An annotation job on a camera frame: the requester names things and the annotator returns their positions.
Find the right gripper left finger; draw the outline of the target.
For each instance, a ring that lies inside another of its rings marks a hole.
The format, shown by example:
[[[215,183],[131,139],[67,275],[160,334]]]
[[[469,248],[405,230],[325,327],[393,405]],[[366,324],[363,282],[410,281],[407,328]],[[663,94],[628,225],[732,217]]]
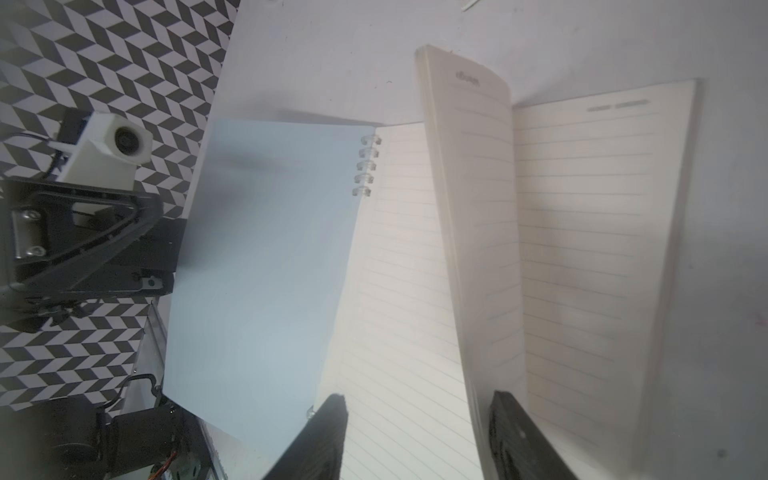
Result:
[[[265,480],[338,480],[348,424],[345,398],[330,395],[264,476]]]

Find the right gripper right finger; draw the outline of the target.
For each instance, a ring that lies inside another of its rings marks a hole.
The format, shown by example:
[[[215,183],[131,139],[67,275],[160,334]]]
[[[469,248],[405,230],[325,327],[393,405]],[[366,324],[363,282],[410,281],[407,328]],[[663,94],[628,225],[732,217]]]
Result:
[[[577,479],[510,392],[494,392],[489,415],[489,443],[499,479]]]

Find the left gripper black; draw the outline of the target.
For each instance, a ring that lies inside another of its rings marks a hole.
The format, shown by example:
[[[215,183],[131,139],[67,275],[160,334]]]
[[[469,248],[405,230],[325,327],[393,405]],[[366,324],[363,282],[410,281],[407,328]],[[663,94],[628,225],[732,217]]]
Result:
[[[1,324],[40,330],[171,293],[186,221],[162,216],[156,194],[2,180]]]

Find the large white spiral notebook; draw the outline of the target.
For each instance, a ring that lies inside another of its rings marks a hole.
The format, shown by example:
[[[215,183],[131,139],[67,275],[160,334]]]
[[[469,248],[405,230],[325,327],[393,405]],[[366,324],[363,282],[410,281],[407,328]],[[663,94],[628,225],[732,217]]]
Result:
[[[259,477],[339,394],[339,479],[499,479],[506,391],[577,479],[640,478],[697,83],[517,109],[415,61],[420,123],[211,125],[164,394]]]

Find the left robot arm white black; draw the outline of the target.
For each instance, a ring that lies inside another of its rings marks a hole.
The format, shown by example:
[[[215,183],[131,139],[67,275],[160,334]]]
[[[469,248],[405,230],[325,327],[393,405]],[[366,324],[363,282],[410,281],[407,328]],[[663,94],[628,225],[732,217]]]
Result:
[[[174,287],[186,223],[156,194],[7,178],[1,183],[1,323],[36,333],[93,313],[102,300]],[[82,395],[5,414],[1,464],[25,479],[212,479],[200,421],[146,375],[150,408],[111,416]]]

